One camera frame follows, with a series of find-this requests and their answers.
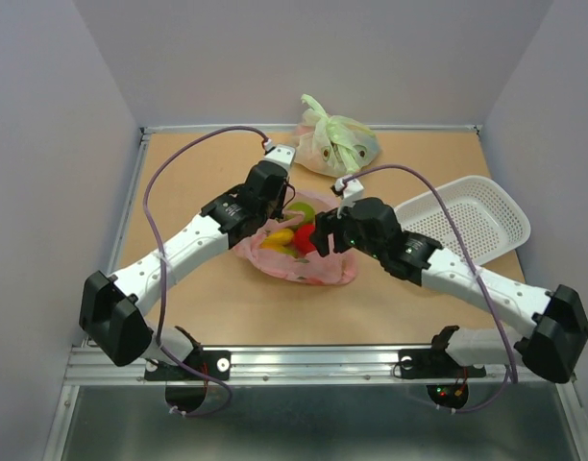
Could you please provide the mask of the red apple fruit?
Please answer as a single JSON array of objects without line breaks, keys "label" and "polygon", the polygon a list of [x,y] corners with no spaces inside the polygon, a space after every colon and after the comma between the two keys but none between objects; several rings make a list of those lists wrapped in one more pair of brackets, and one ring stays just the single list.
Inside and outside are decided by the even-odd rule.
[{"label": "red apple fruit", "polygon": [[315,226],[311,223],[300,226],[294,232],[292,244],[299,255],[307,255],[315,252],[315,245],[311,241],[311,236],[315,231]]}]

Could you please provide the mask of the pink plastic bag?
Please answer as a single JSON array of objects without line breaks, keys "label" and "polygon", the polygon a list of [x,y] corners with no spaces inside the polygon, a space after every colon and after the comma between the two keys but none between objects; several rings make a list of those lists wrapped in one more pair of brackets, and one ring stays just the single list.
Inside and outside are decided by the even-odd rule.
[{"label": "pink plastic bag", "polygon": [[[309,203],[316,211],[315,217],[318,213],[337,206],[337,201],[327,195],[304,190],[288,191],[285,208],[295,202]],[[295,232],[299,228],[290,226],[283,217],[284,212],[285,209],[281,219],[268,220],[254,235],[238,243],[233,249],[234,253],[248,260],[260,272],[276,279],[328,286],[344,285],[356,278],[356,259],[351,253],[333,253],[321,257],[315,251],[307,255],[299,255],[297,252],[296,256],[291,256],[261,249],[259,245],[268,233],[281,229],[291,229]]]}]

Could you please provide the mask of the yellow banana fruit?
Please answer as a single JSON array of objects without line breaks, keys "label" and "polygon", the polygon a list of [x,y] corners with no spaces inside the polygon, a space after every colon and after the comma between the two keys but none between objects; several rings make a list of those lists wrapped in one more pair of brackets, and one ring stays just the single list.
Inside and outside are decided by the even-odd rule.
[{"label": "yellow banana fruit", "polygon": [[270,250],[277,253],[296,256],[297,251],[293,247],[294,231],[281,229],[268,233],[259,247],[263,250]]}]

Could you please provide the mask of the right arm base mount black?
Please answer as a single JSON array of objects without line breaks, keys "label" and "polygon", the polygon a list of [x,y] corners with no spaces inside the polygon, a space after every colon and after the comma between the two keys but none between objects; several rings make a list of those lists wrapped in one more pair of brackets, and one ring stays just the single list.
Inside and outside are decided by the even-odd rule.
[{"label": "right arm base mount black", "polygon": [[447,353],[449,341],[460,331],[458,326],[444,327],[434,335],[430,345],[399,353],[392,376],[402,379],[432,379],[427,385],[431,401],[453,413],[464,411],[470,395],[469,380],[486,377],[486,369],[459,365]]}]

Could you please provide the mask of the aluminium frame rail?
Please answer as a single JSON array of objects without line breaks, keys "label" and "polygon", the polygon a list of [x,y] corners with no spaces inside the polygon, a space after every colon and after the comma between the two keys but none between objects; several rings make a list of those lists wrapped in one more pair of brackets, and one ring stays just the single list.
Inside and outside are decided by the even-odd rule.
[{"label": "aluminium frame rail", "polygon": [[[413,345],[232,347],[230,377],[234,387],[276,385],[408,384],[396,364]],[[152,365],[138,359],[117,367],[96,347],[75,348],[63,383],[69,386],[191,385],[200,380],[153,377]]]}]

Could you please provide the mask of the green lime fruit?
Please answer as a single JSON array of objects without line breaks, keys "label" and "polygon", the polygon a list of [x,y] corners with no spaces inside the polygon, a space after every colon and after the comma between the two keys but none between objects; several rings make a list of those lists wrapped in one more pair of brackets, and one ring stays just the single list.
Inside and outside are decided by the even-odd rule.
[{"label": "green lime fruit", "polygon": [[285,209],[284,219],[291,227],[300,227],[312,224],[315,220],[315,209],[306,202],[295,202]]}]

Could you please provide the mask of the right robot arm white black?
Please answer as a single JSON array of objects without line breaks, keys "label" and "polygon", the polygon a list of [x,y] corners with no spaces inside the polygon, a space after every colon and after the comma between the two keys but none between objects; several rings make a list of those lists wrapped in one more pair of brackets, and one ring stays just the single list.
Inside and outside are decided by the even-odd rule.
[{"label": "right robot arm white black", "polygon": [[566,383],[588,342],[588,318],[574,288],[530,286],[468,265],[439,241],[403,230],[394,209],[379,198],[318,213],[310,240],[320,256],[356,249],[396,279],[491,314],[493,330],[444,328],[435,337],[429,364],[440,375],[460,366],[504,363]]}]

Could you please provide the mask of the white perforated plastic basket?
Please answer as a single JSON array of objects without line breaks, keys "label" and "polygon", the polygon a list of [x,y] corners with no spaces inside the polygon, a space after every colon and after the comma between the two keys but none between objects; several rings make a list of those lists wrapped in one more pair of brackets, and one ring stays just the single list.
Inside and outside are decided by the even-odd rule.
[{"label": "white perforated plastic basket", "polygon": [[[484,265],[525,244],[530,222],[512,197],[496,182],[467,176],[437,188],[472,260]],[[461,255],[458,240],[434,195],[429,191],[395,207],[402,227],[440,241]]]}]

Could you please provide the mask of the green tied plastic bag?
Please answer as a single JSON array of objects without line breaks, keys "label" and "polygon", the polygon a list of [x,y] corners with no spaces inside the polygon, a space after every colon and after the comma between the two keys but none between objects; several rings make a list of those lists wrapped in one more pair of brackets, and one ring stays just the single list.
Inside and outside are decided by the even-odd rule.
[{"label": "green tied plastic bag", "polygon": [[312,96],[291,136],[295,161],[309,171],[332,178],[351,175],[371,164],[381,153],[377,135],[346,116],[331,115]]}]

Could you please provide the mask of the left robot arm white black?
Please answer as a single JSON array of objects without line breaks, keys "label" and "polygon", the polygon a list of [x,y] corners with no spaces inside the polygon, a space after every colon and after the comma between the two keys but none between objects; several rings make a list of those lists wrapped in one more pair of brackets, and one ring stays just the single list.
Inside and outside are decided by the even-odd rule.
[{"label": "left robot arm white black", "polygon": [[166,287],[254,235],[283,208],[289,167],[262,160],[244,183],[213,199],[162,246],[141,260],[85,280],[79,324],[116,366],[147,354],[157,331],[145,316]]}]

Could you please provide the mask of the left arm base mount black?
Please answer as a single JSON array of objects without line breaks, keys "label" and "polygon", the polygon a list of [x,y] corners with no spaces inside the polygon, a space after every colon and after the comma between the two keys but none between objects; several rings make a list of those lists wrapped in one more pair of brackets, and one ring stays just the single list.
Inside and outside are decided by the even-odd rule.
[{"label": "left arm base mount black", "polygon": [[233,389],[226,382],[229,371],[219,370],[228,352],[206,352],[201,343],[184,328],[167,328],[152,334],[150,346],[141,356],[155,367],[151,374],[165,381],[197,381],[199,387],[166,387],[164,398],[169,412],[183,418],[212,416],[232,403]]}]

